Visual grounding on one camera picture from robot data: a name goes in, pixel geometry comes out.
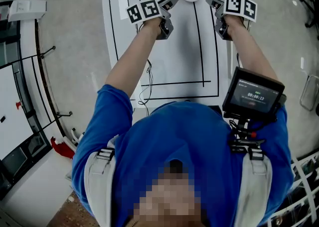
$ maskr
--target hand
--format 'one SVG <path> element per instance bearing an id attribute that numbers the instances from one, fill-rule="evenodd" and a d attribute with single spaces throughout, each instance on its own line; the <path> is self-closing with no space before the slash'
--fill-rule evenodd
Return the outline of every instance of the hand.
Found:
<path id="1" fill-rule="evenodd" d="M 243 23 L 243 18 L 236 15 L 227 14 L 224 17 L 226 23 L 228 24 L 227 33 L 231 36 L 232 32 L 239 27 L 245 27 Z"/>
<path id="2" fill-rule="evenodd" d="M 156 33 L 156 35 L 159 36 L 161 33 L 160 23 L 161 23 L 161 18 L 156 17 L 156 18 L 147 20 L 143 27 L 151 28 Z"/>

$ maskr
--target red cloth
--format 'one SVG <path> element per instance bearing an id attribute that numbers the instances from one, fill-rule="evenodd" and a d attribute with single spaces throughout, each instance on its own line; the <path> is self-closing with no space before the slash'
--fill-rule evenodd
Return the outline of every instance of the red cloth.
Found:
<path id="1" fill-rule="evenodd" d="M 64 157 L 68 157 L 70 159 L 73 159 L 74 156 L 74 152 L 72 151 L 72 149 L 70 147 L 68 147 L 68 145 L 64 142 L 62 142 L 61 144 L 56 144 L 55 143 L 55 137 L 51 137 L 51 144 L 53 149 L 60 155 L 64 156 Z"/>

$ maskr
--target red object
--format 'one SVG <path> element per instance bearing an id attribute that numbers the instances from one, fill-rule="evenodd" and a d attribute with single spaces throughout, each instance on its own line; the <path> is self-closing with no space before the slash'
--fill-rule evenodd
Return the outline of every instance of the red object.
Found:
<path id="1" fill-rule="evenodd" d="M 15 103 L 15 106 L 16 106 L 16 109 L 19 110 L 19 107 L 21 107 L 22 104 L 21 104 L 21 102 L 17 102 L 17 103 Z"/>
<path id="2" fill-rule="evenodd" d="M 64 157 L 68 157 L 70 159 L 73 159 L 74 156 L 74 152 L 70 149 L 70 147 L 68 147 L 68 145 L 64 142 L 62 142 L 61 144 L 56 144 L 55 143 L 55 137 L 51 137 L 51 144 L 53 149 L 60 155 L 64 156 Z"/>

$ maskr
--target wooden floor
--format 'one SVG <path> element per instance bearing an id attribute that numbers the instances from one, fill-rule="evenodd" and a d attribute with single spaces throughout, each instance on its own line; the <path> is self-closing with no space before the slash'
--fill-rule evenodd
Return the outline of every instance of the wooden floor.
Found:
<path id="1" fill-rule="evenodd" d="M 86 211 L 74 192 L 71 197 L 74 201 L 67 200 L 47 227 L 98 227 L 95 218 Z"/>

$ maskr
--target camera screen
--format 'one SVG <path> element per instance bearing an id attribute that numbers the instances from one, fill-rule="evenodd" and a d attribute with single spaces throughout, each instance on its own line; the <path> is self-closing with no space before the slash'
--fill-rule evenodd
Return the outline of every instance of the camera screen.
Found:
<path id="1" fill-rule="evenodd" d="M 267 87 L 239 79 L 230 103 L 268 113 L 278 94 Z"/>

